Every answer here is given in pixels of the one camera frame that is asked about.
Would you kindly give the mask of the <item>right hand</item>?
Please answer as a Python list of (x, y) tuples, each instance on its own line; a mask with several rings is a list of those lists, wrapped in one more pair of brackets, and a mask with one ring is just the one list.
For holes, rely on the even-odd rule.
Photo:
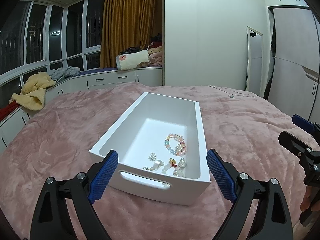
[(312, 194), (312, 187), (306, 186), (306, 190), (303, 196), (303, 200), (300, 204), (300, 210), (304, 212), (307, 208), (309, 208), (311, 203), (311, 194)]

